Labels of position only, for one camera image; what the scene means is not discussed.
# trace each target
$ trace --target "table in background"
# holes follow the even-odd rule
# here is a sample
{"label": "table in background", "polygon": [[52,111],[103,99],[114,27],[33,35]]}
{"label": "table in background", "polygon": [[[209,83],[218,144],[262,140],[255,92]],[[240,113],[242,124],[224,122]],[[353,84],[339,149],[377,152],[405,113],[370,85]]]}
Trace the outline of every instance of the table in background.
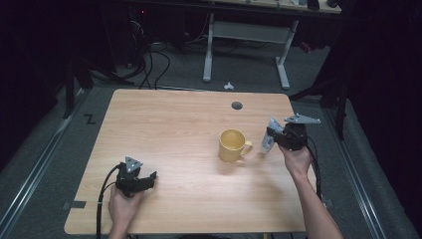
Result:
{"label": "table in background", "polygon": [[[295,11],[313,11],[308,9],[307,5],[297,5],[291,0],[214,0],[212,4],[216,2],[240,4],[252,7],[267,7],[273,9],[285,9]],[[341,9],[337,6],[330,8],[326,5],[325,1],[319,0],[319,10],[313,11],[321,14],[340,14]],[[282,88],[288,90],[290,88],[288,76],[285,69],[285,60],[289,52],[289,48],[292,45],[293,38],[295,37],[296,29],[299,21],[296,19],[293,21],[291,27],[273,27],[263,26],[255,24],[245,23],[233,23],[228,21],[215,21],[214,14],[210,15],[209,27],[208,27],[208,46],[207,53],[205,56],[204,75],[203,81],[210,82],[212,75],[212,53],[213,53],[213,39],[219,38],[230,38],[247,41],[258,41],[268,42],[275,44],[283,44],[283,49],[280,52],[280,57],[276,57],[276,66],[279,72],[280,82]]]}
{"label": "table in background", "polygon": [[[232,103],[243,105],[234,110]],[[283,154],[262,154],[271,116],[292,116],[281,94],[117,90],[65,225],[69,234],[95,234],[97,200],[108,172],[129,155],[144,163],[140,177],[158,172],[130,233],[305,231],[302,208]],[[218,156],[219,134],[240,130],[254,143],[235,163]],[[310,170],[315,185],[315,175]],[[102,233],[111,220],[105,193]]]}

